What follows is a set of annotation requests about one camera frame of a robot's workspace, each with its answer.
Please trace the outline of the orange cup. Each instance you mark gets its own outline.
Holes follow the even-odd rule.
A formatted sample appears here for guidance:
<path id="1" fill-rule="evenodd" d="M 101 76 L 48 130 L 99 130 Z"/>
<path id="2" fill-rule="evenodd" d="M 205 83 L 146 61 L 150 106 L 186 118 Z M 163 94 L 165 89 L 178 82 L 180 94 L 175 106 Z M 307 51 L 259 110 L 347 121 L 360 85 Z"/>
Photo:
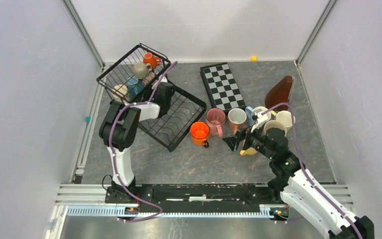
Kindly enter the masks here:
<path id="1" fill-rule="evenodd" d="M 209 148 L 209 127 L 202 121 L 194 122 L 190 127 L 191 140 L 197 146 Z"/>

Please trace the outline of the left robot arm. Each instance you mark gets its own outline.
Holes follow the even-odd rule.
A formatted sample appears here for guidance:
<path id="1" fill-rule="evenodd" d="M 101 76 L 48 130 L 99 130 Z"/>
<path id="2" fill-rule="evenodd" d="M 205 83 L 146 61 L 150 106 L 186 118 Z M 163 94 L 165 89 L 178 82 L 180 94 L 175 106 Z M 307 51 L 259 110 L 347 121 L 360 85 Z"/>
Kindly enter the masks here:
<path id="1" fill-rule="evenodd" d="M 111 187 L 118 190 L 117 196 L 125 203 L 136 198 L 136 189 L 131 186 L 135 179 L 131 167 L 131 146 L 139 123 L 166 115 L 175 91 L 176 86 L 172 83 L 162 82 L 155 92 L 150 93 L 148 102 L 114 102 L 100 126 L 99 136 L 107 146 L 112 161 Z"/>

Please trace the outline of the yellow cup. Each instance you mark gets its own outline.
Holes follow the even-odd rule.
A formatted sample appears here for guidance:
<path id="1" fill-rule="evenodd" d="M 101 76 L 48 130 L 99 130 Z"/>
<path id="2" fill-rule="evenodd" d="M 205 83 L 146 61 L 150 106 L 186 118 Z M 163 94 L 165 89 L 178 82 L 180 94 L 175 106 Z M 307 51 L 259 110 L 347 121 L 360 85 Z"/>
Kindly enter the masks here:
<path id="1" fill-rule="evenodd" d="M 242 149 L 240 151 L 240 155 L 244 156 L 244 155 L 254 155 L 254 154 L 257 154 L 258 151 L 252 147 L 249 147 L 247 149 Z"/>

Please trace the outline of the light blue mug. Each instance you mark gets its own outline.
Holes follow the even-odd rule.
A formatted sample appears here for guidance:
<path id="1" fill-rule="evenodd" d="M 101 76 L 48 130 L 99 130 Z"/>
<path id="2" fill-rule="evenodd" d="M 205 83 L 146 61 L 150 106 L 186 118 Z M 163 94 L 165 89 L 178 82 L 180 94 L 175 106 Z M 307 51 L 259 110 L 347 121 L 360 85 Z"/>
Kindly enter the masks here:
<path id="1" fill-rule="evenodd" d="M 245 109 L 245 113 L 246 113 L 246 115 L 247 115 L 247 117 L 249 119 L 250 125 L 254 124 L 254 121 L 252 119 L 252 112 L 253 112 L 253 110 L 257 110 L 257 109 L 267 109 L 267 108 L 260 106 L 260 107 L 255 107 L 255 108 L 246 107 L 246 109 Z"/>

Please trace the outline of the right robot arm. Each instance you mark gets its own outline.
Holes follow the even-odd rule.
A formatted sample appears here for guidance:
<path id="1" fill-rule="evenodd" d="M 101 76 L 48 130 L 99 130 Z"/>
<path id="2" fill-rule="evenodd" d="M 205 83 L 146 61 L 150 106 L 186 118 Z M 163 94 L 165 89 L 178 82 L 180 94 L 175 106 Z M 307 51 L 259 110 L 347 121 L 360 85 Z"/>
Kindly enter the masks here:
<path id="1" fill-rule="evenodd" d="M 314 179 L 304 163 L 288 147 L 285 132 L 271 128 L 265 134 L 249 128 L 223 141 L 236 151 L 252 148 L 270 160 L 275 178 L 268 182 L 271 202 L 284 202 L 297 210 L 326 239 L 373 239 L 374 223 L 367 216 L 358 217 L 339 203 Z"/>

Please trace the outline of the pink floral mug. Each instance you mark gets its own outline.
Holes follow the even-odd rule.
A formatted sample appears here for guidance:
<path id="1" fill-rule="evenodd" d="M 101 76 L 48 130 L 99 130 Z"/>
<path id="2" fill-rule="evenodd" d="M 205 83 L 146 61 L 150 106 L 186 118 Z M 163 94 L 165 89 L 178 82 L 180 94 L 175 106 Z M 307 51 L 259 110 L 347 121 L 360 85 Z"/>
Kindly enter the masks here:
<path id="1" fill-rule="evenodd" d="M 209 127 L 209 133 L 213 136 L 223 137 L 223 126 L 226 121 L 226 115 L 219 108 L 212 108 L 206 114 L 206 123 Z"/>

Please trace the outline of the salmon pink mug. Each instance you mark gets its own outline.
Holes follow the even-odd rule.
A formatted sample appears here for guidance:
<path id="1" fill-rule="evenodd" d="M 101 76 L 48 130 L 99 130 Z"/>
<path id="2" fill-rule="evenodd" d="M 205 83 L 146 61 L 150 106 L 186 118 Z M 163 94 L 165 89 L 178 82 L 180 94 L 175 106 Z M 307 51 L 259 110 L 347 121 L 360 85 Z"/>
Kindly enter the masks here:
<path id="1" fill-rule="evenodd" d="M 233 134 L 236 134 L 239 128 L 245 123 L 247 115 L 243 109 L 233 108 L 228 113 L 228 124 Z"/>

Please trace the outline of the yellow mug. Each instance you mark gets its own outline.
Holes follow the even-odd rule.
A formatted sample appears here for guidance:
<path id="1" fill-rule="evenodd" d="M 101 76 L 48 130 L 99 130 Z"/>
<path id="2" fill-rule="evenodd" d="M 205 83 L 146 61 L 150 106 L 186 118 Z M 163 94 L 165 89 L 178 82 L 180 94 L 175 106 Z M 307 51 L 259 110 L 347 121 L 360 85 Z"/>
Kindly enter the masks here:
<path id="1" fill-rule="evenodd" d="M 286 132 L 288 132 L 292 128 L 292 124 L 295 121 L 295 116 L 292 116 L 289 111 L 278 111 L 273 112 L 275 120 L 280 122 L 286 128 Z"/>

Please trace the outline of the tan tall cup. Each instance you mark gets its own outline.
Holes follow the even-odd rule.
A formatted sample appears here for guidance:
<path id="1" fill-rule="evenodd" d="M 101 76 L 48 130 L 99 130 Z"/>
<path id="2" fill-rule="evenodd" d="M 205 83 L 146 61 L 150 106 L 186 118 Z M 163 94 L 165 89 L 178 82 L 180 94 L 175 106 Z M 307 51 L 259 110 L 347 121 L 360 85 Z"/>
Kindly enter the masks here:
<path id="1" fill-rule="evenodd" d="M 266 135 L 267 130 L 271 128 L 278 128 L 285 132 L 285 135 L 287 133 L 287 128 L 279 121 L 277 120 L 270 120 L 264 124 L 262 135 Z"/>

